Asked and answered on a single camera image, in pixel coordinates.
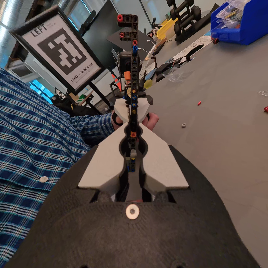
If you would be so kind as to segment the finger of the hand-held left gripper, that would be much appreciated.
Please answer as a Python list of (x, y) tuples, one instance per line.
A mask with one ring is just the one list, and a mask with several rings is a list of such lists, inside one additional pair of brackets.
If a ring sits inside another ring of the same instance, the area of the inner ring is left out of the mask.
[(129, 108), (124, 99), (116, 99), (114, 104), (114, 111), (123, 121), (123, 123), (129, 122)]
[(141, 123), (148, 114), (149, 102), (147, 99), (138, 99), (137, 122)]

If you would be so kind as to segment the black lego chassis build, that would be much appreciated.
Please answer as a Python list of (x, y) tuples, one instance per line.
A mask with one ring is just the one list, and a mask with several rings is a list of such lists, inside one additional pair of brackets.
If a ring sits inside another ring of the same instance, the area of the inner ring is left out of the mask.
[(138, 17), (132, 14), (119, 14), (117, 22), (120, 27), (131, 28), (129, 32), (120, 32), (121, 41), (131, 42), (131, 97), (130, 100), (125, 100), (129, 108), (129, 137), (127, 139), (129, 149), (126, 151), (126, 163), (129, 172), (136, 171), (136, 131), (137, 131), (137, 108), (138, 108), (138, 95), (139, 89), (139, 53), (138, 53)]

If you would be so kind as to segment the person's left forearm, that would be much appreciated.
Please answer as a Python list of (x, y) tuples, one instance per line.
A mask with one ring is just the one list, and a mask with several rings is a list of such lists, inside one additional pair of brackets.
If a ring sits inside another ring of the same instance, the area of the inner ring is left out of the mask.
[(115, 131), (112, 113), (70, 117), (69, 122), (89, 147), (98, 145)]

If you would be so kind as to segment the person's left hand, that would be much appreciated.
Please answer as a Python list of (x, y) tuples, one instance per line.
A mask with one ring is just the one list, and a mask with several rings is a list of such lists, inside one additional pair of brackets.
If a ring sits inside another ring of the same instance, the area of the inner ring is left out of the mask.
[[(146, 116), (142, 121), (142, 124), (146, 126), (149, 130), (153, 130), (156, 126), (159, 117), (155, 113), (148, 113), (149, 116)], [(113, 129), (116, 131), (119, 129), (120, 126), (123, 125), (122, 119), (118, 115), (116, 115), (115, 111), (112, 111), (112, 126)]]

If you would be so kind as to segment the orange striped traffic cone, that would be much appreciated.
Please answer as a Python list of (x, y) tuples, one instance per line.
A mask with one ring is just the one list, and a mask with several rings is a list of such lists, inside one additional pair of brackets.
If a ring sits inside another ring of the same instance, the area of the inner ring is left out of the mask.
[(117, 87), (119, 88), (120, 92), (122, 92), (122, 87), (121, 87), (121, 82), (120, 82), (120, 80), (119, 80), (114, 74), (112, 74), (112, 77), (113, 77), (113, 79), (114, 79), (114, 81), (115, 81)]

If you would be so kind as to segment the black monitor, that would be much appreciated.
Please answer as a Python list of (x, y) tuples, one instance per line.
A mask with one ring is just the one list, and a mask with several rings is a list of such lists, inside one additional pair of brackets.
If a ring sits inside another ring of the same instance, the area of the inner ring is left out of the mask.
[(118, 13), (112, 2), (108, 0), (94, 18), (83, 39), (105, 68), (116, 66), (112, 48), (116, 52), (122, 49), (108, 40), (108, 37), (118, 32), (122, 27), (117, 23)]

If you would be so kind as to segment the wooden side table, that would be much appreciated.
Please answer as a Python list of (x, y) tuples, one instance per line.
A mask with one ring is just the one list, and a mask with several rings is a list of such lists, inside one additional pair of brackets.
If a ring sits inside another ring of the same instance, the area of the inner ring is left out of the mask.
[(82, 94), (82, 95), (78, 98), (78, 100), (76, 101), (76, 105), (78, 105), (78, 106), (86, 106), (89, 102), (92, 101), (92, 98), (94, 97), (94, 96), (92, 95), (92, 93), (93, 93), (93, 90), (90, 91), (87, 95)]

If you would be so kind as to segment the black backpack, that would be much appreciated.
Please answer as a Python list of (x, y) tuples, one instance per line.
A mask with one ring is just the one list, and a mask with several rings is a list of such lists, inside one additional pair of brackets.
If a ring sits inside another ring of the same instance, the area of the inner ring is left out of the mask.
[(59, 95), (54, 95), (52, 97), (52, 104), (69, 114), (70, 117), (102, 115), (97, 108), (78, 105), (69, 94), (64, 99), (61, 99)]

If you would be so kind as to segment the crumpled clear plastic bag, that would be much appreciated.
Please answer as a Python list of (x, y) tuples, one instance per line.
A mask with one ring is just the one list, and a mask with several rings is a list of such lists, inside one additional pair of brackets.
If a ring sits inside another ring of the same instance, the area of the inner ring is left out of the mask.
[(163, 72), (162, 75), (173, 83), (183, 83), (193, 74), (193, 70), (184, 70), (182, 68), (172, 67)]

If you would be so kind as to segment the black webcam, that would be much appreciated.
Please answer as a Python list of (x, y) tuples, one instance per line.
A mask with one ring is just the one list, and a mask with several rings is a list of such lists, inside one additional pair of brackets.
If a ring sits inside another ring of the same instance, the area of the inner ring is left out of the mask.
[(78, 31), (78, 33), (81, 37), (83, 37), (84, 34), (89, 30), (90, 26), (92, 25), (92, 23), (95, 19), (95, 16), (96, 16), (96, 11), (93, 10), (91, 12), (91, 14), (88, 16), (88, 18), (85, 20), (85, 22), (83, 24), (81, 24), (81, 27)]

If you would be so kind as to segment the framed marker sign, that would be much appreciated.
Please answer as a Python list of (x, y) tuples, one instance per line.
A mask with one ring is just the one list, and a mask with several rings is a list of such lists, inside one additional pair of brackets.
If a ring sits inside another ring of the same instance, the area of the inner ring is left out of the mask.
[(77, 95), (87, 85), (113, 110), (92, 83), (105, 69), (58, 5), (24, 22), (9, 33), (67, 89)]

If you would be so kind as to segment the rack of black dumbbells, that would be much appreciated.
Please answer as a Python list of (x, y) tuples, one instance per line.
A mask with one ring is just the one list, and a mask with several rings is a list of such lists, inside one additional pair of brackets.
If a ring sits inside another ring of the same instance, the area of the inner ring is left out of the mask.
[(173, 21), (177, 19), (174, 25), (175, 41), (182, 43), (196, 30), (194, 21), (201, 20), (201, 9), (194, 5), (193, 0), (185, 0), (179, 6), (176, 6), (175, 0), (167, 0), (166, 2), (169, 7), (173, 6), (170, 10), (171, 19)]

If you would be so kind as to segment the printed paper leaflet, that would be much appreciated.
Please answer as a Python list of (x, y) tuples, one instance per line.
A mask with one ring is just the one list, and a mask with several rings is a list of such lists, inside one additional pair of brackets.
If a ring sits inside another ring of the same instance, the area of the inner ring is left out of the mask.
[(205, 35), (201, 36), (199, 39), (197, 39), (192, 44), (190, 44), (185, 49), (183, 49), (181, 52), (179, 52), (177, 55), (175, 55), (173, 59), (176, 60), (178, 58), (182, 58), (186, 56), (189, 52), (191, 52), (193, 49), (197, 48), (198, 46), (201, 46), (201, 48), (203, 48), (207, 46), (208, 44), (210, 44), (212, 42), (210, 34), (211, 33), (208, 32)]

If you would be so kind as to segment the pile of clear parts bags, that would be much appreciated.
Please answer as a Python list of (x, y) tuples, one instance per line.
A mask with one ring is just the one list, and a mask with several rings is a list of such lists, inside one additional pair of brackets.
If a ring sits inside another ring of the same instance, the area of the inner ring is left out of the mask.
[(216, 15), (217, 22), (223, 22), (225, 24), (240, 23), (243, 17), (244, 7), (248, 2), (250, 0), (228, 0), (227, 6)]

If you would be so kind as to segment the silver ventilation ducts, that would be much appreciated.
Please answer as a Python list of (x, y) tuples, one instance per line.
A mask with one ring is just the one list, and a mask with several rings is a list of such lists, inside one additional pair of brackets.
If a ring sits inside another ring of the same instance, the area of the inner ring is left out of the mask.
[(54, 5), (64, 10), (69, 3), (68, 0), (1, 0), (0, 25), (12, 29)]

